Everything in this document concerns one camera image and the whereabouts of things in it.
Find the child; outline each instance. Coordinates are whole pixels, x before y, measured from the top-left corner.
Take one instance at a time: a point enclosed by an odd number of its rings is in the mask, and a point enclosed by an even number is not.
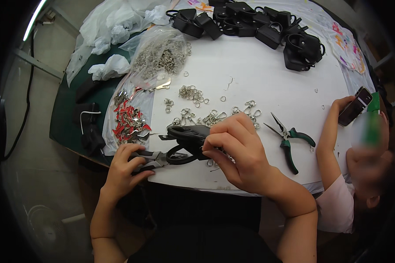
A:
[[[353,233],[368,217],[375,221],[378,210],[388,209],[395,193],[395,157],[388,151],[389,134],[383,132],[382,144],[374,150],[347,151],[347,165],[352,183],[346,183],[334,155],[339,112],[354,96],[335,100],[323,126],[316,157],[325,192],[316,199],[318,229],[327,232]]]

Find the black-handled pliers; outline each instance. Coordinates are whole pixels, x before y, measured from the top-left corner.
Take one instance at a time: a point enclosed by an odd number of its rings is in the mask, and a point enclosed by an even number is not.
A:
[[[137,175],[140,172],[143,171],[148,171],[148,170],[153,170],[155,168],[163,167],[165,165],[170,164],[167,161],[167,153],[162,153],[160,151],[143,151],[143,150],[138,150],[135,152],[132,152],[132,154],[129,157],[129,161],[133,159],[134,157],[143,157],[147,161],[146,164],[138,166],[137,169],[133,170],[132,176]],[[175,152],[171,155],[171,159],[176,159],[176,160],[185,160],[189,158],[187,154]]]
[[[293,172],[293,174],[298,174],[299,171],[295,167],[295,165],[293,163],[293,159],[291,157],[291,145],[290,145],[290,141],[288,140],[288,138],[303,139],[306,142],[308,142],[312,147],[315,147],[316,143],[309,135],[307,135],[305,133],[299,133],[296,131],[295,128],[292,128],[291,130],[287,130],[287,128],[285,128],[285,126],[279,121],[279,119],[277,117],[275,117],[274,113],[271,112],[271,114],[274,117],[276,123],[279,125],[281,132],[276,131],[274,128],[272,128],[271,126],[269,126],[266,123],[264,123],[264,124],[284,139],[281,142],[280,147],[284,150],[285,160],[287,161],[287,165],[290,168],[290,170]]]

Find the phone screen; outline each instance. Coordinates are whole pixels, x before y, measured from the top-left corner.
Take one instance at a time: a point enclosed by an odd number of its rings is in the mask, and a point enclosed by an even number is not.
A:
[[[338,117],[338,123],[342,126],[350,124],[372,101],[372,95],[366,88],[362,88],[347,108]]]

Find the green cutting mat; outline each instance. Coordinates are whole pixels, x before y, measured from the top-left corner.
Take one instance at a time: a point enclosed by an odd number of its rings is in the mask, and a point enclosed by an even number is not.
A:
[[[140,32],[132,34],[131,38],[138,34],[140,34]],[[58,87],[56,100],[54,101],[53,113],[51,115],[50,139],[78,153],[79,155],[87,156],[87,152],[80,143],[80,138],[82,136],[80,128],[78,128],[76,124],[72,123],[73,109],[76,105],[74,100],[76,96],[76,90],[87,78],[92,77],[91,74],[88,74],[88,69],[92,65],[105,64],[107,59],[114,54],[122,55],[126,57],[129,62],[131,61],[129,53],[118,48],[120,45],[122,45],[122,43],[119,45],[111,45],[110,51],[105,54],[91,55],[86,64],[72,80],[70,88],[67,85],[66,74],[64,74],[63,80]],[[96,124],[100,128],[100,131],[102,131],[108,103],[110,102],[112,95],[121,79],[122,77],[105,81],[99,90],[97,90],[83,102],[95,102],[99,105],[99,110],[102,113],[98,114]],[[106,157],[106,160],[104,160],[103,157],[98,154],[95,156],[90,156],[89,158],[93,161],[107,165],[108,163],[111,163],[112,160],[112,156],[108,156]]]

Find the green-handled pliers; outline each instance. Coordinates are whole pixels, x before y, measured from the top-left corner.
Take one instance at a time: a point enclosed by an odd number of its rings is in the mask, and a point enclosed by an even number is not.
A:
[[[316,143],[309,135],[307,135],[305,133],[299,133],[299,132],[296,131],[295,128],[292,128],[291,130],[287,131],[287,128],[285,128],[285,126],[279,121],[279,119],[277,117],[275,117],[274,113],[271,112],[271,114],[274,117],[276,123],[279,125],[279,127],[281,129],[281,132],[279,133],[274,128],[269,126],[268,124],[266,124],[266,123],[264,123],[264,124],[266,126],[268,126],[271,130],[276,132],[279,136],[281,136],[284,139],[281,142],[280,147],[282,149],[284,149],[285,160],[287,161],[288,167],[293,172],[293,174],[298,174],[299,171],[295,167],[295,165],[293,163],[293,159],[291,158],[291,145],[290,145],[290,141],[288,140],[288,138],[300,138],[300,139],[303,139],[306,142],[308,142],[312,147],[315,147]]]

